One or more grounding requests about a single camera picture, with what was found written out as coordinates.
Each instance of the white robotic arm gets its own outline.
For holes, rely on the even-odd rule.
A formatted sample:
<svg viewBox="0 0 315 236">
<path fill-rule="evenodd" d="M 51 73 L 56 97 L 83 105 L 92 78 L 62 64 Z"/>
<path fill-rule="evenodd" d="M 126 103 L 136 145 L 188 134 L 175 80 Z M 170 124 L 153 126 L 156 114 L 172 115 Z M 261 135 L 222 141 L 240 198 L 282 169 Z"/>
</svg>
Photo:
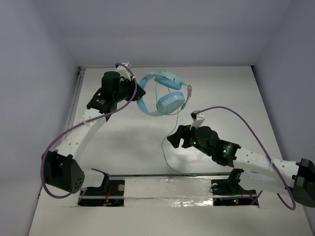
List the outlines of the white robotic arm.
<svg viewBox="0 0 315 236">
<path fill-rule="evenodd" d="M 73 129 L 72 133 L 53 151 L 49 151 L 48 148 L 44 153 L 41 179 L 44 189 L 50 196 L 62 198 L 67 195 L 61 197 L 53 195 L 46 184 L 69 193 L 76 193 L 87 187 L 106 188 L 108 175 L 97 170 L 81 169 L 80 159 L 88 143 L 110 116 L 145 94 L 129 67 L 129 63 L 117 64 L 115 71 L 104 73 L 102 86 L 87 104 L 80 123 L 63 133 Z M 117 109 L 117 103 L 123 100 L 128 102 Z"/>
<path fill-rule="evenodd" d="M 47 149 L 44 153 L 41 178 L 45 190 L 47 191 L 48 184 L 69 193 L 76 193 L 88 187 L 94 188 L 96 192 L 107 193 L 108 174 L 99 170 L 81 169 L 81 156 L 95 133 L 106 124 L 114 112 L 122 109 L 117 109 L 118 102 L 128 100 L 129 103 L 143 95 L 145 91 L 129 75 L 128 64 L 117 65 L 115 71 L 104 73 L 102 86 L 88 103 L 80 125 L 76 125 L 77 129 L 53 151 Z M 296 202 L 315 207 L 315 166 L 310 160 L 302 158 L 297 163 L 274 159 L 270 163 L 267 156 L 220 140 L 215 131 L 201 126 L 205 120 L 201 112 L 193 112 L 191 116 L 192 125 L 180 125 L 167 139 L 174 148 L 178 148 L 180 140 L 183 139 L 183 148 L 194 147 L 211 156 L 217 164 L 233 168 L 229 178 L 216 185 L 217 195 L 237 195 L 240 189 L 288 194 L 288 189 L 284 187 L 285 182 Z"/>
<path fill-rule="evenodd" d="M 288 194 L 304 206 L 315 207 L 315 166 L 312 161 L 304 158 L 300 162 L 269 160 L 268 156 L 220 140 L 210 127 L 201 126 L 205 120 L 201 112 L 195 111 L 191 116 L 191 125 L 180 125 L 167 139 L 174 148 L 178 148 L 183 139 L 183 148 L 194 147 L 211 156 L 217 164 L 233 168 L 226 181 L 212 181 L 216 184 L 217 195 L 236 195 L 243 190 L 255 189 Z"/>
</svg>

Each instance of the screw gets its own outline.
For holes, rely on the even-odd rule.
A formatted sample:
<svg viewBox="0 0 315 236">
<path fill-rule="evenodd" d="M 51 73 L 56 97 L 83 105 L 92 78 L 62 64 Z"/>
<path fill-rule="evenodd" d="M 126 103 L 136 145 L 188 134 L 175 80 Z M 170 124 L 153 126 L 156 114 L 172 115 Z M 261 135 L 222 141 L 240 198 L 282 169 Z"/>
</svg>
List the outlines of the screw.
<svg viewBox="0 0 315 236">
<path fill-rule="evenodd" d="M 125 186 L 123 184 L 118 185 L 118 191 L 124 191 Z"/>
<path fill-rule="evenodd" d="M 215 191 L 218 190 L 219 189 L 218 184 L 217 183 L 212 184 L 212 189 Z"/>
</svg>

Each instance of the light blue headphones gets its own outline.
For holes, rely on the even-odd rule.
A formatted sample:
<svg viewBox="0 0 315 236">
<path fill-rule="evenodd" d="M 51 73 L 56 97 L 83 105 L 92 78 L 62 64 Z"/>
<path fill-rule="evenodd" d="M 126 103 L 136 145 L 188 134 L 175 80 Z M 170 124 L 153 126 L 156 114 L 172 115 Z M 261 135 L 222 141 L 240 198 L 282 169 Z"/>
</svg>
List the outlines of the light blue headphones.
<svg viewBox="0 0 315 236">
<path fill-rule="evenodd" d="M 147 82 L 155 77 L 155 82 L 164 85 L 170 89 L 174 90 L 180 90 L 182 88 L 182 85 L 186 85 L 182 79 L 180 79 L 178 76 L 174 75 L 173 73 L 166 72 L 166 71 L 158 71 L 158 72 L 150 72 L 148 73 L 142 80 L 138 83 L 138 85 L 144 89 Z M 190 97 L 191 94 L 191 86 L 188 86 L 188 98 Z M 137 105 L 139 109 L 144 112 L 145 114 L 153 117 L 159 117 L 162 115 L 169 115 L 172 112 L 176 111 L 182 106 L 182 109 L 186 105 L 185 102 L 185 97 L 182 92 L 180 91 L 174 91 L 170 92 L 169 94 L 161 97 L 157 101 L 156 108 L 157 110 L 154 112 L 149 112 L 143 99 L 140 98 L 137 100 Z"/>
</svg>

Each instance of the headphone ear cup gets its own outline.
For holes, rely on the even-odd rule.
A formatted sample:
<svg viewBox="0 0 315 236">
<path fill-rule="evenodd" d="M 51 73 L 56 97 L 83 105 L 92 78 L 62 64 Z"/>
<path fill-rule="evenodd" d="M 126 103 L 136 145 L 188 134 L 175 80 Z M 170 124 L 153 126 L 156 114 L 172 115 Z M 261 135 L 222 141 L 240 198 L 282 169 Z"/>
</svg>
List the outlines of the headphone ear cup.
<svg viewBox="0 0 315 236">
<path fill-rule="evenodd" d="M 164 115 L 168 115 L 179 109 L 185 102 L 182 92 L 171 92 L 157 101 L 157 110 Z"/>
<path fill-rule="evenodd" d="M 154 80 L 158 84 L 164 85 L 170 89 L 180 90 L 182 88 L 182 84 L 180 84 L 179 82 L 172 81 L 172 80 L 170 80 L 166 77 L 163 77 L 163 76 L 157 76 Z"/>
</svg>

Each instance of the green cable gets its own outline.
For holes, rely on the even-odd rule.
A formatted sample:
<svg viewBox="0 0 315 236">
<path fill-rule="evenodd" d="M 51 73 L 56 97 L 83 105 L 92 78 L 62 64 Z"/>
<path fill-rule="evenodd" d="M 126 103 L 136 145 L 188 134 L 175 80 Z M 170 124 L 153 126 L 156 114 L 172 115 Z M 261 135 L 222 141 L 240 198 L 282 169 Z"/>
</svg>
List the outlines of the green cable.
<svg viewBox="0 0 315 236">
<path fill-rule="evenodd" d="M 158 104 L 157 87 L 158 87 L 158 84 L 156 83 L 156 99 L 157 99 L 157 104 Z M 164 160 L 165 160 L 167 166 L 168 166 L 172 171 L 174 171 L 174 172 L 176 172 L 176 173 L 179 173 L 179 174 L 181 174 L 181 175 L 196 177 L 196 176 L 198 176 L 198 174 L 186 174 L 186 173 L 182 173 L 182 172 L 179 172 L 179 171 L 175 170 L 173 167 L 171 167 L 171 166 L 169 165 L 167 159 L 166 159 L 165 150 L 164 150 L 164 147 L 163 147 L 164 141 L 167 139 L 167 137 L 168 137 L 169 135 L 171 135 L 171 134 L 175 131 L 175 129 L 176 129 L 176 127 L 177 127 L 177 123 L 178 123 L 179 112 L 181 112 L 181 111 L 185 108 L 185 106 L 186 106 L 186 104 L 185 104 L 184 106 L 182 106 L 182 108 L 181 108 L 180 110 L 178 109 L 178 110 L 177 110 L 177 113 L 174 113 L 174 114 L 171 114 L 171 115 L 165 114 L 165 115 L 168 115 L 168 116 L 177 115 L 177 117 L 176 117 L 176 124 L 175 124 L 174 129 L 173 129 L 168 135 L 166 135 L 166 137 L 162 140 L 161 146 L 162 146 L 162 151 L 163 151 Z"/>
</svg>

